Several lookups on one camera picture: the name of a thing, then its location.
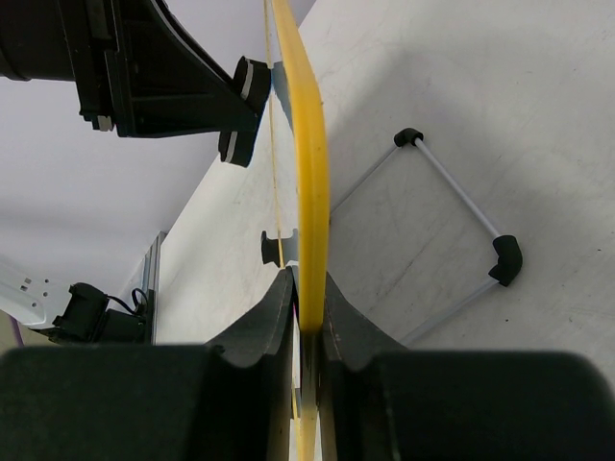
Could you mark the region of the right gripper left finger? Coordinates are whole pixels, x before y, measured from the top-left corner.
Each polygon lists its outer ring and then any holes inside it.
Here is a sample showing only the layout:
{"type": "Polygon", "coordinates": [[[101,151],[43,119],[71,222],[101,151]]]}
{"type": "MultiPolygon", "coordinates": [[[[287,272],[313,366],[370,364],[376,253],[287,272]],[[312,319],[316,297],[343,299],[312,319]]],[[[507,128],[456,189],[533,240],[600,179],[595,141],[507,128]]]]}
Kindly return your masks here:
{"type": "Polygon", "coordinates": [[[285,460],[294,278],[203,345],[15,349],[5,460],[285,460]]]}

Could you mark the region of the blue whiteboard eraser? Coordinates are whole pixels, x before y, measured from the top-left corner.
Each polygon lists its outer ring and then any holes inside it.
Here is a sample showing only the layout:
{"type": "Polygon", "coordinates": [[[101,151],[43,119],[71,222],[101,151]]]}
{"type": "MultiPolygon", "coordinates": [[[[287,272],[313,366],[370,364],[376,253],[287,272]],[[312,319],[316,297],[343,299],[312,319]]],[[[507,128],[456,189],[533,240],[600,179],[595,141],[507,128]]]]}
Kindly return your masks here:
{"type": "Polygon", "coordinates": [[[258,129],[272,84],[266,62],[241,57],[235,68],[233,85],[247,110],[246,122],[222,131],[218,153],[223,162],[247,168],[252,160],[258,129]]]}

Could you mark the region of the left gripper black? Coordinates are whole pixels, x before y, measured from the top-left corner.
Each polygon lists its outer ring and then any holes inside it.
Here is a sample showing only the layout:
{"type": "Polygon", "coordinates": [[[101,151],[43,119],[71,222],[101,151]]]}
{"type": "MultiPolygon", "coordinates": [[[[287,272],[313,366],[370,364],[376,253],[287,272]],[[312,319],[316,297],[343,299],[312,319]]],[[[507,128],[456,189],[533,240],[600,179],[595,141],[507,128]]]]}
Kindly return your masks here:
{"type": "Polygon", "coordinates": [[[233,79],[162,1],[73,1],[71,69],[95,131],[155,138],[247,120],[233,79]]]}

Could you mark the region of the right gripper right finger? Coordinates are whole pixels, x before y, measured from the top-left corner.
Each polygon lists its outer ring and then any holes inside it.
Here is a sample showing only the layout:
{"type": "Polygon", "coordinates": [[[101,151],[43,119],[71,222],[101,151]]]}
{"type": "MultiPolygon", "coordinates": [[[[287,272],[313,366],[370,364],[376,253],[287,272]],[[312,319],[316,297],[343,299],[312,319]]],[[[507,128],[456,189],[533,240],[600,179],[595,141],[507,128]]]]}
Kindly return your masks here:
{"type": "Polygon", "coordinates": [[[326,460],[610,460],[614,395],[568,352],[412,351],[326,286],[326,460]]]}

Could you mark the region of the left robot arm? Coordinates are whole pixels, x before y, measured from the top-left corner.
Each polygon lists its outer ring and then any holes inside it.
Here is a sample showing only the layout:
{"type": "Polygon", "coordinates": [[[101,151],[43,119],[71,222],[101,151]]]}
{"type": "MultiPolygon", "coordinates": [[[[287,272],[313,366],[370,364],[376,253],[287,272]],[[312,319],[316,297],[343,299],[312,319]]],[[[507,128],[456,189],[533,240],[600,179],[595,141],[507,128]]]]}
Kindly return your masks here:
{"type": "MultiPolygon", "coordinates": [[[[129,138],[217,133],[222,161],[247,167],[271,87],[260,61],[226,72],[162,1],[5,1],[1,74],[75,84],[80,114],[129,138]]],[[[57,343],[149,342],[151,293],[109,310],[110,296],[82,282],[1,268],[1,307],[57,343]]]]}

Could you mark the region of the yellow framed whiteboard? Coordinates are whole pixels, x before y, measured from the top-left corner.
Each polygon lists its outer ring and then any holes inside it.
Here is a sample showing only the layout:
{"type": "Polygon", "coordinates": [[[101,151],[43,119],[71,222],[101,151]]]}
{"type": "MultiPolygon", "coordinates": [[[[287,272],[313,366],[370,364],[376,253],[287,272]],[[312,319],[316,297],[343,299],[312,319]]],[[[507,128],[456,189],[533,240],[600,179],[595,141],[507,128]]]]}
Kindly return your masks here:
{"type": "Polygon", "coordinates": [[[330,162],[321,95],[291,6],[264,4],[272,84],[265,124],[273,174],[274,259],[288,267],[292,303],[291,453],[316,458],[318,341],[323,327],[330,225],[330,162]]]}

